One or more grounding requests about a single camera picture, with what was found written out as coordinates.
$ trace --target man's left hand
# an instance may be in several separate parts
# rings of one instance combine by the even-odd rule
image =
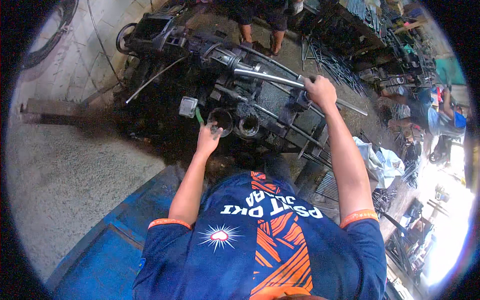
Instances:
[[[200,123],[196,154],[208,158],[218,146],[218,140],[220,139],[223,128],[217,128],[215,132],[212,133],[212,126],[216,124],[217,122],[208,123],[207,125]]]

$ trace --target heart logo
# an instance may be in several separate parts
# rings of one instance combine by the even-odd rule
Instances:
[[[210,236],[210,239],[212,239],[212,240],[227,240],[228,239],[228,234],[226,232],[224,232],[223,230],[217,231]]]

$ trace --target person's leg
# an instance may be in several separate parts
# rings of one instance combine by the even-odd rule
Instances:
[[[278,54],[280,52],[284,35],[285,31],[273,31],[274,44],[272,45],[271,49],[273,54]]]
[[[265,4],[266,21],[272,27],[273,43],[270,51],[276,55],[282,47],[283,37],[287,30],[287,16],[284,15],[285,5],[281,3]]]
[[[408,118],[403,118],[401,120],[391,119],[388,121],[388,127],[400,126],[402,128],[406,128],[406,127],[410,127],[411,124],[414,124],[419,126],[420,128],[423,128],[427,133],[430,132],[430,128],[428,126],[428,119],[424,117],[422,118],[408,117]]]
[[[382,96],[382,97],[389,98],[389,99],[392,99],[393,101],[395,101],[395,102],[398,103],[398,104],[408,105],[408,103],[407,103],[407,97],[404,96],[404,95],[391,94],[391,93],[389,93],[387,90],[382,90],[381,96]]]
[[[239,29],[243,41],[251,43],[252,42],[252,24],[242,25],[239,23]]]
[[[236,19],[239,24],[239,30],[244,42],[252,42],[252,18],[254,15],[253,7],[248,1],[238,1],[235,4]]]
[[[391,119],[388,121],[388,127],[396,127],[396,126],[409,127],[412,123],[413,123],[412,118],[410,117],[400,119],[400,120]]]

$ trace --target white tiled wall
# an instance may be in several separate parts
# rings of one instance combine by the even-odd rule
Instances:
[[[164,2],[154,0],[153,5],[160,7]],[[90,0],[90,5],[107,55],[115,69],[120,70],[127,57],[116,50],[115,38],[123,26],[138,22],[145,12],[151,12],[150,0]],[[45,60],[22,72],[14,105],[20,106],[32,97],[80,103],[115,82],[86,0],[79,0],[70,27],[71,31],[63,34]]]

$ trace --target white star logo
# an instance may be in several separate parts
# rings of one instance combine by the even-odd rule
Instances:
[[[204,237],[201,237],[201,239],[205,240],[201,242],[198,245],[204,244],[208,242],[208,246],[215,245],[215,248],[213,249],[213,253],[215,253],[216,248],[218,245],[222,246],[222,249],[225,249],[225,244],[228,244],[230,247],[235,249],[235,247],[230,244],[231,241],[237,241],[234,239],[235,237],[243,237],[243,235],[236,235],[238,233],[237,229],[238,227],[235,228],[230,228],[225,227],[225,224],[220,228],[218,225],[213,228],[210,225],[208,225],[210,229],[207,229],[205,233],[199,232],[200,234],[205,235]]]

